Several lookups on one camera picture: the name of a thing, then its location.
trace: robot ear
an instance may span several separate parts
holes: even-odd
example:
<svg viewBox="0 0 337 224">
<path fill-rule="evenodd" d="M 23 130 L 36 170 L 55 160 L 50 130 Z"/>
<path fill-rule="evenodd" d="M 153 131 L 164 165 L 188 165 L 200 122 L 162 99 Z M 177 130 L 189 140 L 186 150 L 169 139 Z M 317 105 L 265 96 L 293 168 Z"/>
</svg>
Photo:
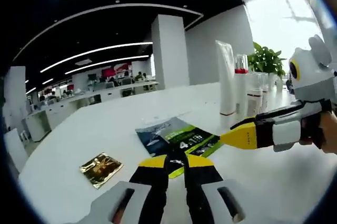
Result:
<svg viewBox="0 0 337 224">
<path fill-rule="evenodd" d="M 318 35 L 310 37 L 309 44 L 311 47 L 311 53 L 316 62 L 328 66 L 332 61 L 332 57 L 330 51 L 321 38 Z"/>
</svg>

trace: white table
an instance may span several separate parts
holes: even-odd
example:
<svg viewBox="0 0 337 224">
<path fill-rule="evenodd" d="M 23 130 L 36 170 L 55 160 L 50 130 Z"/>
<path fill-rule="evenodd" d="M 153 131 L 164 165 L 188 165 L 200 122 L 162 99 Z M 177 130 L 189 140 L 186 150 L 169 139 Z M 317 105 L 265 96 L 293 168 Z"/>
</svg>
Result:
<svg viewBox="0 0 337 224">
<path fill-rule="evenodd" d="M 112 99 L 121 98 L 121 90 L 128 88 L 143 87 L 146 85 L 157 85 L 158 82 L 137 82 L 130 85 L 117 86 L 97 91 L 87 91 L 82 95 L 66 98 L 60 102 L 43 107 L 25 118 L 29 133 L 33 141 L 40 141 L 47 133 L 54 130 L 67 117 L 76 112 L 81 107 L 90 104 L 89 99 L 100 95 L 101 101 L 105 102 Z"/>
<path fill-rule="evenodd" d="M 172 88 L 115 99 L 78 110 L 53 130 L 28 159 L 19 181 L 35 209 L 51 224 L 76 222 L 91 202 L 118 181 L 128 181 L 149 154 L 135 128 L 173 116 L 206 131 L 220 133 L 219 84 Z M 291 96 L 270 94 L 273 107 Z M 96 190 L 79 166 L 101 152 L 124 167 Z M 209 157 L 223 177 L 236 179 L 265 211 L 277 219 L 303 220 L 324 194 L 337 167 L 337 156 L 315 146 L 241 150 L 222 146 Z M 183 176 L 169 180 L 163 223 L 191 223 Z"/>
</svg>

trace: red stripe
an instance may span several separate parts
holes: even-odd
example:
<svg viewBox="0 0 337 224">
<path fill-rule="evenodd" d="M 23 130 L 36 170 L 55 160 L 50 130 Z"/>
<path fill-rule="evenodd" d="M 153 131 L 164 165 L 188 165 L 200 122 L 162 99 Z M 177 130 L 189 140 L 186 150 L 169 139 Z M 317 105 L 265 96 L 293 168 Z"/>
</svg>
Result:
<svg viewBox="0 0 337 224">
<path fill-rule="evenodd" d="M 248 70 L 247 69 L 235 69 L 235 73 L 246 74 L 248 73 Z"/>
<path fill-rule="evenodd" d="M 256 94 L 247 94 L 248 96 L 252 96 L 252 97 L 261 97 L 261 95 L 256 95 Z"/>
<path fill-rule="evenodd" d="M 232 115 L 233 113 L 235 113 L 235 111 L 232 112 L 232 113 L 230 113 L 230 114 L 223 114 L 223 113 L 220 113 L 220 114 L 221 114 L 221 115 L 224 115 L 224 116 L 229 116 L 229 115 Z"/>
</svg>

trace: gold packet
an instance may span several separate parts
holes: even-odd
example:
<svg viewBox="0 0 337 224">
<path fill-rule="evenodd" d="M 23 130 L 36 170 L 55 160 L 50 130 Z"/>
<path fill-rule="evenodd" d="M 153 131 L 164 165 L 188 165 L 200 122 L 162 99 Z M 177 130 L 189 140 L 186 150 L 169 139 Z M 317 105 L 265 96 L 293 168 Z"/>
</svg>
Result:
<svg viewBox="0 0 337 224">
<path fill-rule="evenodd" d="M 80 171 L 96 189 L 99 189 L 122 167 L 121 162 L 109 157 L 106 153 L 101 153 L 80 166 Z"/>
</svg>

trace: bright window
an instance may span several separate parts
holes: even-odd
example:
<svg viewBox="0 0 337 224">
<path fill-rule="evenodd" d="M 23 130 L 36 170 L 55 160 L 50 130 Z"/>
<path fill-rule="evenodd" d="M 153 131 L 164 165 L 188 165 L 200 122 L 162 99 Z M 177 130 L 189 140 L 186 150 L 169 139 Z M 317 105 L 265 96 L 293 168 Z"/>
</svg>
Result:
<svg viewBox="0 0 337 224">
<path fill-rule="evenodd" d="M 254 42 L 282 51 L 289 59 L 297 47 L 310 49 L 308 39 L 321 30 L 306 0 L 244 0 Z M 289 71 L 288 61 L 283 69 Z"/>
<path fill-rule="evenodd" d="M 154 57 L 153 57 L 153 54 L 151 54 L 150 63 L 151 63 L 151 75 L 153 77 L 155 77 L 156 76 L 156 70 L 154 68 Z"/>
</svg>

